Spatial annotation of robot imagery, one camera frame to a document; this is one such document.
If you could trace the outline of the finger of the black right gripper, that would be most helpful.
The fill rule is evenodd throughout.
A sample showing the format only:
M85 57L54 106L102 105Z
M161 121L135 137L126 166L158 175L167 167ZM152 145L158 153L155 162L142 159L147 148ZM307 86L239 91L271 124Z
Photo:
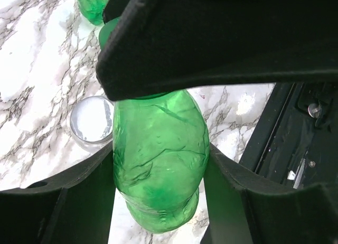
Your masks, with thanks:
M337 0L109 0L97 79L113 101L185 88L337 80Z

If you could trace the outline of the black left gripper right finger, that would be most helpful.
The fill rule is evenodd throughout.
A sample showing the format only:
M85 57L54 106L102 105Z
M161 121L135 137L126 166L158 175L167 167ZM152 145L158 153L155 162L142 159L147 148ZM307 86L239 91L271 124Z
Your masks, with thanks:
M204 176L213 243L337 243L337 185L296 190L210 146Z

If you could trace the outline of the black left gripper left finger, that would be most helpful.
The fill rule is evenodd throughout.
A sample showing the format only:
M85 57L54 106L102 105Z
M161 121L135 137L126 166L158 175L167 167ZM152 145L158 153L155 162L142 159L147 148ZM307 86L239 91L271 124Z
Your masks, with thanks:
M112 145L25 189L1 191L1 243L107 243Z

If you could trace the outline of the green bottle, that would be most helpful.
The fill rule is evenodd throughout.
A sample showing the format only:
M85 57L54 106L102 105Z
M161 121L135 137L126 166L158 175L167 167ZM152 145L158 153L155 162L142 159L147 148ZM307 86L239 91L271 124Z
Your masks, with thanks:
M77 0L81 14L93 25L103 23L102 13L108 0Z
M187 223L199 202L209 132L187 90L114 104L114 182L134 220L152 233Z

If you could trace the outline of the clear glass jar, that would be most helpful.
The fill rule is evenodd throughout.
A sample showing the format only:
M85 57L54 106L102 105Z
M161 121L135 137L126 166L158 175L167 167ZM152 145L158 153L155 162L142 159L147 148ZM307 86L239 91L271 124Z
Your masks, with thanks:
M76 143L96 153L112 142L114 106L103 96L82 99L70 115L70 129Z

